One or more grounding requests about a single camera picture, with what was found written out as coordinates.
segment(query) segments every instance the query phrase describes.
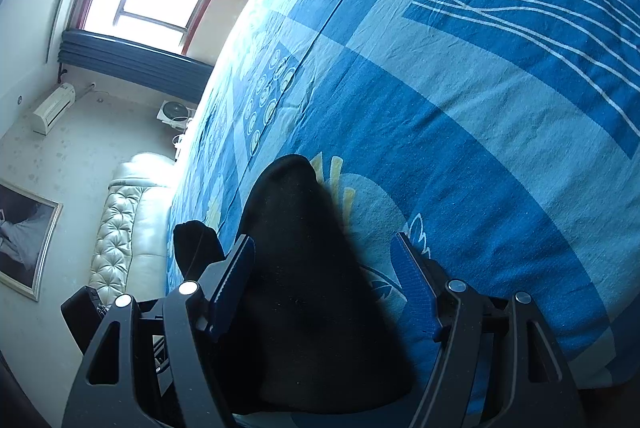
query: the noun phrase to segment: blue gripper pad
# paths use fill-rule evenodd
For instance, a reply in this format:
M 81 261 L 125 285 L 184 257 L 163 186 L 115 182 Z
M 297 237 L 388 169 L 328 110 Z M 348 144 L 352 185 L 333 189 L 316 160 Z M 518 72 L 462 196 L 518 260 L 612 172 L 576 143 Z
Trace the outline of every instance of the blue gripper pad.
M 438 318 L 435 293 L 399 234 L 391 240 L 390 254 L 407 305 L 411 307 L 414 324 L 433 339 L 439 337 L 442 323 Z
M 236 251 L 236 244 L 225 261 L 214 265 L 222 267 L 224 275 L 218 289 L 209 303 L 209 334 L 214 342 L 217 342 L 222 334 L 228 331 L 231 321 L 236 314 L 236 308 L 244 293 L 244 287 L 249 274 L 254 268 L 255 244 L 252 238 L 247 237 L 246 242 Z

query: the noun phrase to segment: picture frame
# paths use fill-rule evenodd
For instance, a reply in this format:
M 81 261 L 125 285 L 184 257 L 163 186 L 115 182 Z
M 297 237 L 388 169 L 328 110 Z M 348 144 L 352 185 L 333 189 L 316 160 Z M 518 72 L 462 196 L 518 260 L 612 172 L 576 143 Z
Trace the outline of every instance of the picture frame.
M 0 282 L 34 301 L 62 204 L 0 179 Z

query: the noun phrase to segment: blue bedsheet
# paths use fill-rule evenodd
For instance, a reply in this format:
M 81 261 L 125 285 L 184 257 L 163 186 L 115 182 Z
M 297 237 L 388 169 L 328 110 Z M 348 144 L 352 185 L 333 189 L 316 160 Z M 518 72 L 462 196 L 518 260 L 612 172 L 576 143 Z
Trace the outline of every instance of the blue bedsheet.
M 260 172 L 302 154 L 423 383 L 436 345 L 404 308 L 397 231 L 481 293 L 530 292 L 578 385 L 625 381 L 640 364 L 639 13 L 640 0 L 250 0 L 190 128 L 170 226 L 202 220 L 228 249 Z M 170 257 L 168 288 L 180 280 Z M 405 426 L 414 400 L 331 423 Z

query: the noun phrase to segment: wall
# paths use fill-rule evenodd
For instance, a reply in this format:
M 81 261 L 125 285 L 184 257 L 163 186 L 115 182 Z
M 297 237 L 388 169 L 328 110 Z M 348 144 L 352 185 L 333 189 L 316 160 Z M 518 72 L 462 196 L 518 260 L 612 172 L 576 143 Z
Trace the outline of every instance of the wall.
M 0 137 L 20 111 L 56 81 L 58 65 L 47 54 L 58 2 L 4 0 L 0 4 Z
M 0 284 L 0 348 L 54 428 L 62 422 L 81 360 L 60 305 L 88 281 L 107 185 L 117 164 L 142 151 L 174 155 L 175 131 L 156 121 L 156 113 L 156 108 L 89 93 L 48 136 L 32 132 L 25 113 L 0 140 L 0 179 L 63 204 L 40 300 Z
M 194 34 L 187 56 L 215 64 L 238 16 L 248 0 L 211 0 Z

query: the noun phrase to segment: white wavy line pattern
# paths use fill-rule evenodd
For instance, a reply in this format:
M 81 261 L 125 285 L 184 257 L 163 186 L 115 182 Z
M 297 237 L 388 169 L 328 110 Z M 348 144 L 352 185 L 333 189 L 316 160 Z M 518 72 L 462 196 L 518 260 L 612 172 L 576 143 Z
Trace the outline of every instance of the white wavy line pattern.
M 640 142 L 640 0 L 414 0 L 411 7 L 427 11 L 424 22 L 431 26 L 446 20 L 447 32 L 454 28 L 459 38 L 478 34 L 478 26 L 488 27 L 504 32 L 505 40 L 524 40 L 523 46 L 555 57 L 558 68 L 586 81 L 591 96 L 600 101 L 582 111 L 589 115 L 597 105 L 608 105 L 619 123 L 590 117 L 629 156 L 635 151 Z M 460 26 L 450 25 L 452 21 Z M 484 40 L 480 46 L 518 62 L 508 52 L 492 49 L 500 47 L 499 40 Z M 561 93 L 572 100 L 571 89 Z M 621 144 L 621 126 L 627 136 L 632 134 L 632 147 L 628 139 L 625 147 Z

